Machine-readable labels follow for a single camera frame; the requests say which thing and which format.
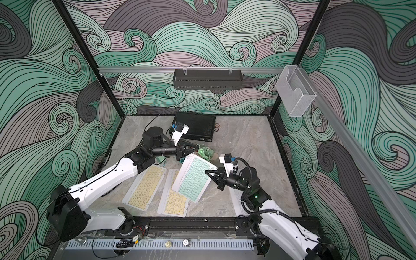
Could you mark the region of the yellow keyboard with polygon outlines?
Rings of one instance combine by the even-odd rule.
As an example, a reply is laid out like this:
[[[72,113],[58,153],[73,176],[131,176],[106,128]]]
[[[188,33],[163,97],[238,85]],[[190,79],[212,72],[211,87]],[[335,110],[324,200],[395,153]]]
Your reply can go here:
[[[166,168],[152,165],[138,174],[122,202],[140,211],[147,211],[166,172]]]
[[[189,200],[172,189],[178,173],[176,169],[168,171],[157,210],[160,215],[186,217]]]

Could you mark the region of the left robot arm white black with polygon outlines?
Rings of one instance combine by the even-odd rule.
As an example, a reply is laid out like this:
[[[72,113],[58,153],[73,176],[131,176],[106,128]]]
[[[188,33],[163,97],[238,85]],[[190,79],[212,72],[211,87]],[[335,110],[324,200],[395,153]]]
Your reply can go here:
[[[140,144],[111,168],[70,188],[63,185],[55,188],[46,217],[57,232],[58,240],[67,242],[94,230],[116,230],[123,236],[130,235],[135,221],[125,208],[91,211],[89,207],[122,182],[147,170],[157,157],[174,156],[180,160],[197,150],[197,145],[181,140],[189,131],[188,125],[176,123],[171,128],[173,133],[169,138],[162,128],[150,127],[143,133]]]

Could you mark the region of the green keyboard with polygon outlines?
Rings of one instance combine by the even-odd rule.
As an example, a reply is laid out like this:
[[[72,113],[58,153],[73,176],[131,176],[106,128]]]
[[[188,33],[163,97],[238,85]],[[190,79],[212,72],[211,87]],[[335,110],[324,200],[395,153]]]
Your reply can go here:
[[[172,185],[172,190],[198,203],[207,189],[211,178],[205,174],[207,170],[218,168],[196,154],[188,155]]]

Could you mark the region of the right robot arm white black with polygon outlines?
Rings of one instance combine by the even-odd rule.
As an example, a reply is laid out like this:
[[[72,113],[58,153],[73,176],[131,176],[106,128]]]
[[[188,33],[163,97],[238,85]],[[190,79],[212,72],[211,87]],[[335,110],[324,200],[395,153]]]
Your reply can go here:
[[[240,203],[249,214],[251,231],[256,236],[265,237],[277,244],[294,260],[340,260],[336,246],[307,230],[298,221],[284,213],[260,186],[255,168],[244,168],[239,174],[226,173],[220,167],[206,170],[217,188],[226,186],[243,193]]]

